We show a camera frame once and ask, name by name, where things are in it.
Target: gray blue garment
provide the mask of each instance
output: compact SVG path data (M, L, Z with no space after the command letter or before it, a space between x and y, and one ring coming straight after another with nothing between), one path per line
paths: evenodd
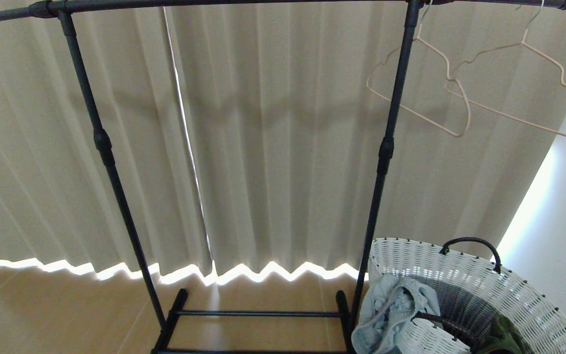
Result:
M403 329L419 311L440 316L438 296L431 287L411 278L382 276L364 297L353 347L357 354L398 353Z

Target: light under curtain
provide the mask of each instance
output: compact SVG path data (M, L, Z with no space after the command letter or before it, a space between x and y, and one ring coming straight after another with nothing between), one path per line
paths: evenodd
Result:
M405 6L74 15L150 264L163 274L189 264L207 274L211 259L219 274L359 264L389 106L366 76L400 44ZM458 63L520 40L534 11L447 4L427 14L423 36ZM544 9L528 42L566 67L566 11ZM396 58L375 73L387 96L395 68ZM443 69L415 44L403 104L458 129L463 104L443 90ZM566 113L556 68L530 52L492 54L459 75L469 98L519 117L557 128ZM553 135L473 109L461 139L401 111L376 237L499 242ZM0 258L34 257L137 269L57 20L0 23Z

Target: black metal clothes rack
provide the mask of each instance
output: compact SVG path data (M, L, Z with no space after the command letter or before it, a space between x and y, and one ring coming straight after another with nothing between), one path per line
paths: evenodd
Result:
M337 312L300 312L300 311L193 311L183 309L187 301L187 290L180 289L176 295L175 301L171 306L167 317L163 314L163 309L159 302L159 297L154 289L151 280L150 271L148 270L148 263L145 260L143 248L137 235L135 222L132 219L126 195L124 194L123 186L119 180L117 167L115 166L115 159L113 157L112 145L108 133L102 126L99 113L93 93L88 82L88 76L85 70L85 62L80 52L80 47L76 38L76 27L72 20L72 14L87 11L100 11L110 9L128 9L140 7L158 7L158 6L195 6L195 5L214 5L214 4L256 4L256 3L276 3L276 2L337 2L342 0L43 0L29 5L28 7L19 7L16 9L9 9L0 11L0 22L6 20L14 20L19 18L58 18L62 25L62 31L67 38L69 51L76 70L77 79L80 88L85 98L85 105L88 110L88 117L93 127L93 139L95 146L101 155L101 159L106 167L106 172L111 181L111 185L115 194L117 204L121 216L126 225L130 242L132 243L133 251L137 257L137 262L141 272L145 286L150 295L152 307L155 311L160 326L160 334L156 345L151 350L152 354L218 354L218 353L234 353L234 354L249 354L249 353L263 353L263 354L327 354L327 353L346 353L354 354L355 350L351 344L351 332L355 326L357 315L359 313L360 300L362 298L362 287L364 286L364 274L368 269L368 256L370 255L370 245L375 233L375 226L377 224L377 215L379 213L379 206L381 203L381 196L386 181L386 174L390 166L390 159L395 150L395 127L397 116L399 114L399 105L401 96L403 94L403 87L407 74L407 64L411 53L416 23L418 21L419 10L428 0L406 0L407 11L403 31L402 47L399 54L399 63L397 65L397 72L395 78L395 86L393 89L392 102L388 112L388 119L386 125L386 134L382 139L379 148L379 162L377 163L377 177L375 180L375 187L373 189L372 201L370 204L370 213L368 215L368 226L366 229L366 236L364 238L364 251L362 253L362 260L359 267L359 276L355 286L355 294L353 296L353 303L350 311L348 304L346 304L346 296L343 291L337 291L335 300L338 306ZM434 4L446 4L454 0L436 0ZM518 5L531 5L544 7L555 7L557 9L566 9L566 0L470 0L472 2L491 2L502 4L518 4ZM259 351L246 351L246 350L185 350L185 349L170 349L167 348L173 331L180 316L261 316L261 317L303 317L303 318L339 318L342 334L344 336L344 344L346 346L345 352L293 352L281 350L259 350Z

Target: floor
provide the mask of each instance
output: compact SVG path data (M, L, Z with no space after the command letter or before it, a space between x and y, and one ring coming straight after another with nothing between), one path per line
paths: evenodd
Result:
M273 273L261 283L239 276L207 287L190 276L156 287L165 313L181 287L189 291L186 309L337 311L336 291L344 290L350 305L355 280L307 272L288 282ZM142 354L158 335L141 279L124 272L97 280L94 273L0 267L0 353ZM338 319L187 317L179 320L169 347L344 350L344 342Z

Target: dark green cloth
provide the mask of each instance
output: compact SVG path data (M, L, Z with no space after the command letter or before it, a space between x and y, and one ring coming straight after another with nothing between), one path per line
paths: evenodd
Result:
M476 354L528 354L519 331L506 316L496 314L492 318L490 334L483 338Z

